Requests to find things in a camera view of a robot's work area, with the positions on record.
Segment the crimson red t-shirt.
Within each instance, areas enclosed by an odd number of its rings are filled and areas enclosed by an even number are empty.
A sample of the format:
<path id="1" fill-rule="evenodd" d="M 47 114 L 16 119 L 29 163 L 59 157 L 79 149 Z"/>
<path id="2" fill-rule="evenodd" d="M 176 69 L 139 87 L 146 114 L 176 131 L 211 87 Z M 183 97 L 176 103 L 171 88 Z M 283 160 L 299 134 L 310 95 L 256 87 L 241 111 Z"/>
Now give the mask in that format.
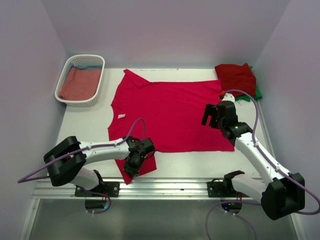
<path id="1" fill-rule="evenodd" d="M 150 138 L 156 151 L 234 152 L 221 131 L 201 124 L 206 104 L 220 102 L 221 81 L 150 82 L 125 69 L 111 103 L 110 140 Z"/>

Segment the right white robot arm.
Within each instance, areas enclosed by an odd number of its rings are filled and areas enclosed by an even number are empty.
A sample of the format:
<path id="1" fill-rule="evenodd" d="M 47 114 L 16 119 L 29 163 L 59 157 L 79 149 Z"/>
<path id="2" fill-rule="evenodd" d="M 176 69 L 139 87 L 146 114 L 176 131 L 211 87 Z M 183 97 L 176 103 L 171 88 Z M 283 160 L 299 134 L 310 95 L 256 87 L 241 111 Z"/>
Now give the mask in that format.
<path id="1" fill-rule="evenodd" d="M 256 200 L 271 220 L 305 208 L 303 176 L 300 173 L 292 174 L 260 145 L 249 125 L 238 120 L 232 101 L 207 104 L 201 124 L 220 130 L 223 137 L 250 161 L 262 178 L 255 180 L 242 170 L 225 174 L 222 189 L 227 196 L 242 193 Z"/>

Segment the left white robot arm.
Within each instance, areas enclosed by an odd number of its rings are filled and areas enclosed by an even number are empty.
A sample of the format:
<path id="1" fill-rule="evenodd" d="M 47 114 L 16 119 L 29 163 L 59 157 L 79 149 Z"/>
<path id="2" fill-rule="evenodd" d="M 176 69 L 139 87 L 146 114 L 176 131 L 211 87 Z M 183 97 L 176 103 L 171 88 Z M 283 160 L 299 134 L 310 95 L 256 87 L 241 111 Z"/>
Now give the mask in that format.
<path id="1" fill-rule="evenodd" d="M 96 197 L 107 193 L 106 184 L 97 170 L 89 170 L 84 165 L 123 160 L 124 173 L 135 177 L 155 151 L 150 138 L 140 140 L 128 136 L 107 142 L 83 142 L 69 136 L 47 152 L 43 160 L 52 186 L 73 184 Z"/>

